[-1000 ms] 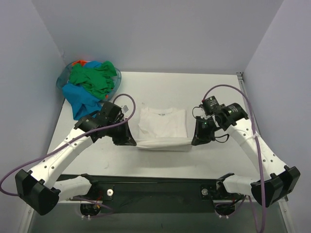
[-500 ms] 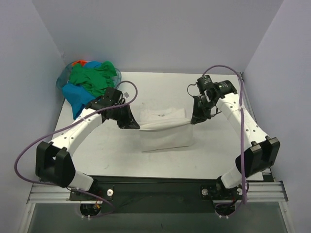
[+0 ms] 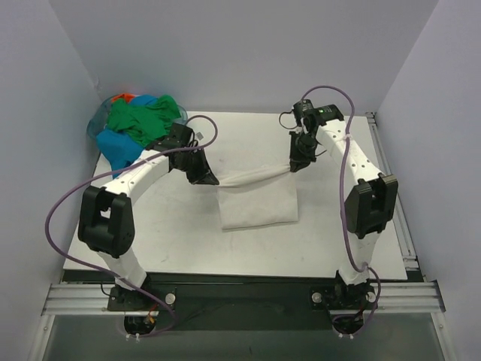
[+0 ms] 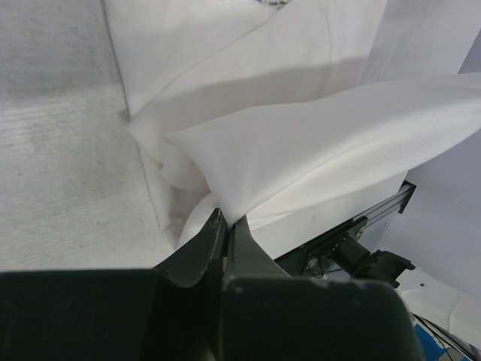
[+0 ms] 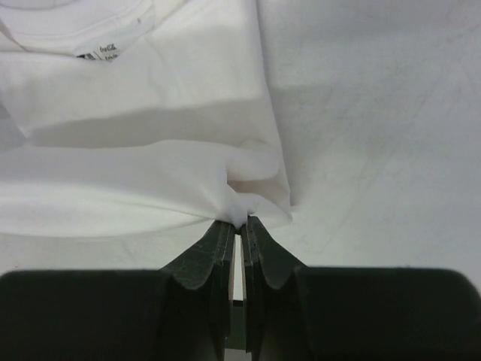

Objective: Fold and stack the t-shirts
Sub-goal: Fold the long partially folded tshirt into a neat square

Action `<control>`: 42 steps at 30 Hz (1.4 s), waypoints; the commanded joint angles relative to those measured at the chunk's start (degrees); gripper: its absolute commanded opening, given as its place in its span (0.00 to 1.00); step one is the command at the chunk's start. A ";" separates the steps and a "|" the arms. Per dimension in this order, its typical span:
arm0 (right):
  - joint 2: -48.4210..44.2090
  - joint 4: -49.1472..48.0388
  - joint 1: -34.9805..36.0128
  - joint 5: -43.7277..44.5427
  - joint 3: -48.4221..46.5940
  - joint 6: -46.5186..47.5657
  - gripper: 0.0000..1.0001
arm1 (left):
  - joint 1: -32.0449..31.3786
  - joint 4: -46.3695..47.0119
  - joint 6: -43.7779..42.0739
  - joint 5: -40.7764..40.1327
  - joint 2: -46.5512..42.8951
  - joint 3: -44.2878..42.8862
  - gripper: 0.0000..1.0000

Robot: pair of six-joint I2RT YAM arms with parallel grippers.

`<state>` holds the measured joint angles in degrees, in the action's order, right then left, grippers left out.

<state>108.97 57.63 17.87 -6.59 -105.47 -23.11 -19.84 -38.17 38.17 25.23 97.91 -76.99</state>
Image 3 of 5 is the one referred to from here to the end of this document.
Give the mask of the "white t-shirt with red print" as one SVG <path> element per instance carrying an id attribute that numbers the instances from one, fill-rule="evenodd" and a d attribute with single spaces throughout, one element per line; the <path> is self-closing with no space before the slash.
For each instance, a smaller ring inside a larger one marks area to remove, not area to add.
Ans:
<path id="1" fill-rule="evenodd" d="M 295 176 L 287 164 L 226 174 L 219 179 L 217 199 L 223 230 L 299 220 Z"/>

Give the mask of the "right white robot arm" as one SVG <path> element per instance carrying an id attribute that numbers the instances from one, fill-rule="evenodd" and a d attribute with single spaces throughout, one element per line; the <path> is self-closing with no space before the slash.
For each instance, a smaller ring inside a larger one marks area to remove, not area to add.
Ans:
<path id="1" fill-rule="evenodd" d="M 337 304 L 349 307 L 358 299 L 372 301 L 369 285 L 374 248 L 393 218 L 398 180 L 383 174 L 355 141 L 351 119 L 335 105 L 316 108 L 302 99 L 292 107 L 296 127 L 290 131 L 289 167 L 296 173 L 316 161 L 322 146 L 338 166 L 340 218 L 346 260 L 337 270 L 340 284 L 334 286 Z"/>

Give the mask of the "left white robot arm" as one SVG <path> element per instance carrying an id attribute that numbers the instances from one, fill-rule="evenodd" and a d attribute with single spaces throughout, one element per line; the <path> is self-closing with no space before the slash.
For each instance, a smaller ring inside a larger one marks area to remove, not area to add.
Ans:
<path id="1" fill-rule="evenodd" d="M 172 170 L 182 171 L 193 185 L 219 185 L 199 138 L 186 126 L 175 123 L 168 135 L 153 141 L 119 175 L 101 187 L 83 192 L 77 237 L 96 252 L 115 274 L 125 300 L 134 309 L 146 308 L 152 291 L 144 286 L 147 273 L 138 262 L 133 205 L 158 179 Z"/>

